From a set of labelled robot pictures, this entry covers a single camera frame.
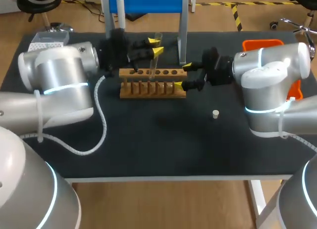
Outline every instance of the black table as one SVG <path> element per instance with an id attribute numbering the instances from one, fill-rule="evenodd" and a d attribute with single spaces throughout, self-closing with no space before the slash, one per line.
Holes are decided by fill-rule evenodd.
<path id="1" fill-rule="evenodd" d="M 97 45 L 104 34 L 70 33 L 69 43 L 90 41 Z M 153 36 L 129 34 L 133 40 Z M 164 33 L 164 54 L 159 68 L 179 68 L 176 34 Z M 28 49 L 33 36 L 22 39 L 1 87 L 2 91 L 27 92 L 17 68 L 17 57 Z M 242 51 L 246 39 L 281 39 L 296 42 L 289 32 L 188 33 L 187 62 L 200 61 L 204 49 L 215 46 L 222 55 Z M 99 76 L 91 78 L 93 87 Z M 92 155 L 76 156 L 50 140 L 26 142 L 64 178 L 73 181 L 139 179 L 261 179 L 283 178 L 296 172 L 314 151 L 294 139 L 254 136 L 244 116 L 241 92 L 235 84 L 205 86 L 186 99 L 121 100 L 120 80 L 107 79 L 99 90 L 107 120 L 107 137 Z M 311 74 L 302 81 L 304 97 L 317 94 Z M 217 120 L 213 110 L 219 110 Z M 99 114 L 84 122 L 45 130 L 77 150 L 94 147 L 102 134 Z M 317 137 L 303 136 L 317 145 Z"/>

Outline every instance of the blue tube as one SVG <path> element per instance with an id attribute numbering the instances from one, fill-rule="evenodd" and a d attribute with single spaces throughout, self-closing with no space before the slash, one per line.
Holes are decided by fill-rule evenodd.
<path id="1" fill-rule="evenodd" d="M 183 0 L 124 0 L 125 13 L 181 13 Z M 109 0 L 110 13 L 118 13 L 116 0 Z"/>

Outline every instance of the table leg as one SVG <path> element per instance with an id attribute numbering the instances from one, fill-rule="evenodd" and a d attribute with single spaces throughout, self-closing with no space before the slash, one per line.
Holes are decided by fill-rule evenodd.
<path id="1" fill-rule="evenodd" d="M 252 198 L 252 204 L 256 217 L 258 217 L 266 206 L 260 180 L 248 180 Z"/>
<path id="2" fill-rule="evenodd" d="M 270 229 L 272 225 L 278 220 L 277 217 L 277 198 L 282 186 L 274 193 L 268 204 L 262 210 L 256 219 L 257 229 Z"/>
<path id="3" fill-rule="evenodd" d="M 195 12 L 196 0 L 192 0 L 192 12 Z"/>

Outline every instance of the coiled cable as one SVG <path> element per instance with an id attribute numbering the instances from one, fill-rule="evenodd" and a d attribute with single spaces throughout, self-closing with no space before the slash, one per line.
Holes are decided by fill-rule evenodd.
<path id="1" fill-rule="evenodd" d="M 73 154 L 75 155 L 78 155 L 78 156 L 87 156 L 87 155 L 90 155 L 92 153 L 94 153 L 96 150 L 98 150 L 101 145 L 103 144 L 103 142 L 105 141 L 105 138 L 106 138 L 106 133 L 107 133 L 107 123 L 106 123 L 106 118 L 105 118 L 105 115 L 103 113 L 103 110 L 101 109 L 100 107 L 100 104 L 99 104 L 99 99 L 98 99 L 98 89 L 99 89 L 99 86 L 101 85 L 101 83 L 105 80 L 105 76 L 102 76 L 98 82 L 96 83 L 95 85 L 95 89 L 94 89 L 94 99 L 95 99 L 95 102 L 96 102 L 96 106 L 97 106 L 97 110 L 99 112 L 99 115 L 100 115 L 100 118 L 101 118 L 101 121 L 102 121 L 102 124 L 103 124 L 103 134 L 101 136 L 101 139 L 100 141 L 98 142 L 98 144 L 88 150 L 88 151 L 78 151 L 74 148 L 72 148 L 71 146 L 69 146 L 68 144 L 66 144 L 65 142 L 63 142 L 62 140 L 58 139 L 57 137 L 55 136 L 52 136 L 52 135 L 49 135 L 49 134 L 44 134 L 43 133 L 43 137 L 46 138 L 46 139 L 49 139 L 49 140 L 52 140 L 54 142 L 56 142 L 57 144 L 63 146 L 65 149 L 67 149 L 68 151 L 72 152 Z M 20 136 L 21 139 L 27 139 L 27 138 L 33 138 L 33 137 L 38 137 L 39 135 L 41 135 L 42 133 L 41 132 L 38 132 L 38 133 L 31 133 L 31 134 L 25 134 L 25 135 L 22 135 Z"/>

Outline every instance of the wooden test tube rack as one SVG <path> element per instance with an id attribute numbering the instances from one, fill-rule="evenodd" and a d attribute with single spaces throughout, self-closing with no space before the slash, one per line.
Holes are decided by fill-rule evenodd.
<path id="1" fill-rule="evenodd" d="M 156 69 L 154 81 L 149 80 L 149 69 L 139 69 L 136 73 L 132 69 L 120 69 L 119 77 L 123 79 L 120 89 L 120 98 L 185 98 L 186 92 L 176 88 L 174 81 L 187 78 L 183 69 Z"/>

